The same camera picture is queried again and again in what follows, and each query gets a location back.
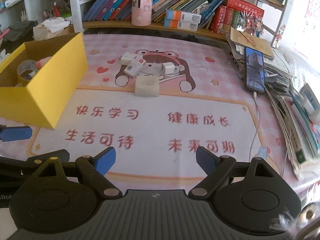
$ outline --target gray cloth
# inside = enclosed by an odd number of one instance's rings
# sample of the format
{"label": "gray cloth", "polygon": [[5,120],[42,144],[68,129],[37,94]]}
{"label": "gray cloth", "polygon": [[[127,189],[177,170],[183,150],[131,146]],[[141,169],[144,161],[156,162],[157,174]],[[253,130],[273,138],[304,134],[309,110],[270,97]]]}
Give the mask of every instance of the gray cloth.
{"label": "gray cloth", "polygon": [[36,21],[17,22],[9,26],[10,31],[4,36],[4,41],[17,41],[23,38],[33,27],[37,26]]}

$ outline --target smartphone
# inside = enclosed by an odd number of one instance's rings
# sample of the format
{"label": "smartphone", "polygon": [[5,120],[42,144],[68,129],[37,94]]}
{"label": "smartphone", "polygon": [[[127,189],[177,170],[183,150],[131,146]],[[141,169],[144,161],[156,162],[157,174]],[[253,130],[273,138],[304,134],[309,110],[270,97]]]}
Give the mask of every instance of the smartphone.
{"label": "smartphone", "polygon": [[263,55],[260,51],[245,47],[245,71],[246,71],[246,89],[263,95],[264,89],[264,67]]}

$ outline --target charging cable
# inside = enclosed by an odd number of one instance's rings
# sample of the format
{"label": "charging cable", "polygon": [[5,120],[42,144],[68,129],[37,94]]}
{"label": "charging cable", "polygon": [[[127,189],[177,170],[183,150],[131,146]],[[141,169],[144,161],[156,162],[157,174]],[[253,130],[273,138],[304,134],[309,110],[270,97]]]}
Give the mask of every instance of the charging cable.
{"label": "charging cable", "polygon": [[256,129],[256,133],[254,134],[254,137],[253,137],[253,140],[252,140],[252,143],[251,143],[251,146],[250,146],[250,151],[249,151],[249,162],[251,161],[251,151],[252,151],[252,146],[253,146],[253,143],[254,143],[254,140],[257,136],[257,133],[258,133],[258,130],[259,130],[259,126],[260,126],[260,120],[261,120],[261,113],[260,113],[260,109],[259,109],[259,106],[257,104],[257,92],[253,92],[253,101],[256,105],[256,109],[258,110],[258,113],[259,113],[259,121],[258,121],[258,126],[257,126],[257,129]]}

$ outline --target small box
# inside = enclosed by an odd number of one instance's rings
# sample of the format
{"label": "small box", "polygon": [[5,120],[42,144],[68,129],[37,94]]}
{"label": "small box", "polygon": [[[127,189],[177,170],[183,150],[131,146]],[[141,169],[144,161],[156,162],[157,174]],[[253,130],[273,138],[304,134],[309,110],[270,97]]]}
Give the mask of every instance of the small box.
{"label": "small box", "polygon": [[161,65],[164,75],[169,75],[174,73],[175,66],[172,62],[165,62]]}
{"label": "small box", "polygon": [[198,23],[184,22],[184,21],[176,21],[176,20],[164,20],[164,27],[167,28],[175,28],[175,29],[183,29],[190,30],[196,32],[198,29]]}
{"label": "small box", "polygon": [[165,18],[168,20],[200,23],[201,15],[190,12],[183,12],[180,10],[167,9],[165,12]]}
{"label": "small box", "polygon": [[131,77],[134,78],[139,70],[143,67],[143,65],[146,63],[144,59],[139,59],[138,61],[133,60],[130,62],[130,64],[124,69],[124,73]]}
{"label": "small box", "polygon": [[138,76],[136,79],[134,94],[137,97],[159,96],[159,78],[155,76]]}
{"label": "small box", "polygon": [[[26,86],[16,86],[21,62],[48,56]],[[54,129],[87,68],[81,33],[23,43],[0,64],[0,116]]]}
{"label": "small box", "polygon": [[139,59],[142,59],[142,55],[140,54],[134,54],[134,53],[129,53],[129,52],[126,52],[123,54],[123,56],[121,57],[121,65],[129,65],[131,61],[133,60],[139,60]]}

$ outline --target figurine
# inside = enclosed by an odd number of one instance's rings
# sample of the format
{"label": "figurine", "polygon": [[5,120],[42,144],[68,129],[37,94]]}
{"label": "figurine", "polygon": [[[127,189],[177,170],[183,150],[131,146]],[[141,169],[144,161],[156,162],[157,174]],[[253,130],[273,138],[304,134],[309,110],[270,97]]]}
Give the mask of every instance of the figurine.
{"label": "figurine", "polygon": [[60,17],[59,6],[57,5],[57,2],[54,2],[54,16]]}

